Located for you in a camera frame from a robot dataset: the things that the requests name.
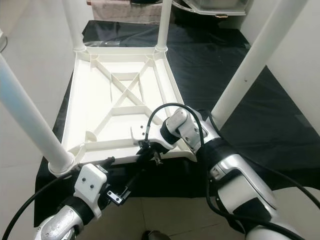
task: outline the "black cable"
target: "black cable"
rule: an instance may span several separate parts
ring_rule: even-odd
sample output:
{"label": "black cable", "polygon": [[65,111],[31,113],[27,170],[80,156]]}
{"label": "black cable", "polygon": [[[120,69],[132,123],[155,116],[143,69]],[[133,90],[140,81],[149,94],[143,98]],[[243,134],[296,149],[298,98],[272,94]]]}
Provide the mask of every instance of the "black cable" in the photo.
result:
{"label": "black cable", "polygon": [[20,209],[16,212],[16,214],[13,216],[12,220],[10,221],[9,225],[7,226],[2,240],[8,240],[8,237],[10,235],[11,230],[13,229],[13,227],[15,226],[17,220],[19,219],[19,217],[21,216],[21,214],[26,210],[26,208],[33,202],[33,200],[35,200],[39,195],[41,195],[45,190],[47,190],[48,188],[50,188],[52,185],[56,184],[57,182],[72,176],[73,174],[75,174],[77,171],[76,170],[72,170],[66,174],[63,174],[59,177],[57,177],[55,180],[52,180],[51,182],[49,182],[47,185],[43,186],[40,190],[38,190],[35,194],[33,194],[23,205],[22,207],[20,207]]}
{"label": "black cable", "polygon": [[[209,111],[209,119],[210,119],[210,122],[211,122],[211,125],[213,126],[213,128],[215,129],[216,133],[222,137],[219,129],[217,128],[213,118],[212,118],[212,115],[211,115],[211,112]],[[317,207],[318,209],[320,209],[320,202],[319,200],[312,195],[311,192],[309,192],[305,187],[303,187],[300,183],[298,183],[297,181],[293,180],[291,177],[288,177],[287,175],[277,171],[277,170],[273,170],[271,168],[268,168],[266,166],[263,166],[261,165],[260,163],[252,160],[250,157],[248,157],[247,155],[241,153],[241,155],[247,160],[249,161],[250,163],[253,163],[255,165],[257,165],[258,167],[260,167],[261,169],[264,169],[270,173],[273,173],[275,175],[278,175],[280,177],[282,177],[283,179],[287,180],[288,182],[292,183],[295,187],[297,187],[301,192],[303,192]]]}
{"label": "black cable", "polygon": [[148,135],[149,135],[149,130],[150,130],[150,125],[151,125],[151,121],[152,119],[154,118],[154,116],[156,115],[156,113],[165,108],[165,107],[169,107],[169,106],[176,106],[176,107],[180,107],[180,108],[183,108],[185,110],[187,110],[193,117],[194,117],[194,120],[196,122],[196,124],[198,125],[198,128],[199,128],[199,135],[200,135],[200,143],[201,143],[201,147],[203,147],[205,145],[205,141],[204,141],[204,133],[203,133],[203,130],[202,130],[202,126],[201,126],[201,123],[200,123],[200,120],[198,118],[198,116],[196,115],[196,113],[194,112],[194,110],[186,105],[183,105],[183,104],[180,104],[180,103],[175,103],[175,102],[172,102],[172,103],[165,103],[159,107],[157,107],[150,115],[149,117],[149,120],[148,120],[148,123],[146,125],[146,130],[145,130],[145,138],[144,138],[144,141],[147,143],[148,142]]}
{"label": "black cable", "polygon": [[288,230],[287,228],[274,224],[272,222],[267,222],[264,220],[259,220],[256,218],[252,218],[252,217],[247,217],[247,216],[240,216],[240,215],[234,215],[234,214],[230,214],[224,211],[219,210],[218,208],[216,208],[213,203],[211,202],[211,197],[210,197],[210,184],[209,184],[209,180],[206,179],[205,181],[206,184],[206,193],[205,193],[205,198],[206,198],[206,202],[209,206],[209,208],[215,212],[216,214],[225,217],[225,218],[229,218],[229,219],[233,219],[233,220],[238,220],[238,221],[242,221],[242,222],[249,222],[249,223],[253,223],[253,224],[257,224],[257,225],[261,225],[264,226],[270,230],[273,230],[277,233],[280,233],[292,240],[304,240],[304,238],[302,238],[301,236],[299,236],[298,234],[294,233],[293,231]]}
{"label": "black cable", "polygon": [[4,47],[0,50],[0,53],[2,53],[2,52],[3,52],[3,50],[5,50],[5,48],[6,48],[6,47],[7,47],[7,45],[8,45],[8,37],[7,37],[7,36],[5,36],[4,38],[5,38],[5,45],[4,45]]}

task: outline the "black tablecloth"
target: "black tablecloth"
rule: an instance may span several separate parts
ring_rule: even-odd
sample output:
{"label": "black tablecloth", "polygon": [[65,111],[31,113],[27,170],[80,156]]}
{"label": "black tablecloth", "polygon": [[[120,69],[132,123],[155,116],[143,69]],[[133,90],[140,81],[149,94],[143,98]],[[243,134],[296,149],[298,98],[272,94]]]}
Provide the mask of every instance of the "black tablecloth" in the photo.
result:
{"label": "black tablecloth", "polygon": [[[83,31],[87,44],[120,47],[152,47],[158,26],[89,21]],[[191,28],[171,25],[167,58],[186,105],[211,110],[248,52],[248,42],[236,29]],[[68,107],[70,85],[53,131],[61,140]],[[304,186],[320,189],[320,138],[267,67],[259,75],[231,117],[222,135],[255,161],[289,175]],[[180,158],[165,160],[140,179],[132,196],[202,197],[198,166]],[[256,169],[272,189],[289,187],[278,177]],[[135,164],[117,165],[114,186],[122,186],[135,172]],[[54,177],[45,159],[35,189]],[[73,193],[75,178],[65,180],[35,201],[34,225],[55,213],[57,205]]]}

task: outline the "gray cloth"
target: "gray cloth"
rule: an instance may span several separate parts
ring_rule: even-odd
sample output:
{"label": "gray cloth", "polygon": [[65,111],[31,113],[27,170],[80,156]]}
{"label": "gray cloth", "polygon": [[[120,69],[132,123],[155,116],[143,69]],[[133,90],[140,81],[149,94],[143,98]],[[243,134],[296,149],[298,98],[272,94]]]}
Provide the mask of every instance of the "gray cloth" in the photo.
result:
{"label": "gray cloth", "polygon": [[95,20],[137,24],[159,24],[161,3],[131,4],[129,0],[91,0]]}

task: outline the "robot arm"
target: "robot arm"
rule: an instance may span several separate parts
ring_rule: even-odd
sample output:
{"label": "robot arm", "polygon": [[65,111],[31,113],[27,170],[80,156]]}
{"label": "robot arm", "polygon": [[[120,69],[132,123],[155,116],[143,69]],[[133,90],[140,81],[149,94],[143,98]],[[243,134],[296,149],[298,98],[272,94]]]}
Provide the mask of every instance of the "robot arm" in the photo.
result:
{"label": "robot arm", "polygon": [[[183,139],[197,161],[209,172],[210,181],[215,182],[216,202],[221,211],[247,216],[280,225],[296,231],[283,222],[277,212],[273,192],[249,164],[215,129],[205,121],[200,121],[204,146],[201,146],[199,127],[192,116],[179,108],[161,127],[162,137],[173,144],[172,139]],[[227,219],[230,226],[245,233],[247,240],[287,240],[288,237],[266,227],[247,222]]]}
{"label": "robot arm", "polygon": [[[140,156],[137,163],[154,157],[159,164],[159,153],[168,152],[175,147],[179,139],[183,139],[196,155],[199,164],[204,166],[210,181],[217,184],[215,199],[221,211],[260,219],[296,232],[278,216],[276,200],[265,182],[210,124],[203,120],[200,124],[203,145],[198,124],[188,111],[178,108],[161,126],[153,126],[150,129],[148,143],[140,141],[141,150],[138,152]],[[84,165],[75,183],[74,195],[56,215],[47,218],[38,227],[35,239],[73,240],[84,225],[101,216],[101,210],[110,202],[116,205],[123,204],[140,172],[129,181],[123,193],[117,195],[108,184],[106,170],[113,162],[114,158],[110,158],[98,165]],[[232,228],[245,233],[247,240],[289,239],[258,224],[235,221],[231,218],[227,220]]]}

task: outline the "white pole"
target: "white pole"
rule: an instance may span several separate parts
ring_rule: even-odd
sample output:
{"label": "white pole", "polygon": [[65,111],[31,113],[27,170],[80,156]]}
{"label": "white pole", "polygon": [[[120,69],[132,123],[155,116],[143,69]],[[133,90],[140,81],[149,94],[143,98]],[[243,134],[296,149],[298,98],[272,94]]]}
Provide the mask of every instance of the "white pole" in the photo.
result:
{"label": "white pole", "polygon": [[155,46],[155,50],[159,52],[165,52],[168,50],[167,37],[168,37],[169,22],[170,22],[171,4],[172,4],[172,0],[162,1],[158,42]]}
{"label": "white pole", "polygon": [[83,43],[81,29],[78,21],[78,11],[76,11],[76,2],[79,0],[62,0],[64,14],[69,26],[73,51],[82,52],[86,50]]}
{"label": "white pole", "polygon": [[73,155],[62,147],[1,54],[0,101],[48,160],[53,174],[70,170]]}
{"label": "white pole", "polygon": [[277,4],[211,112],[219,129],[257,79],[306,2],[306,0],[281,0]]}

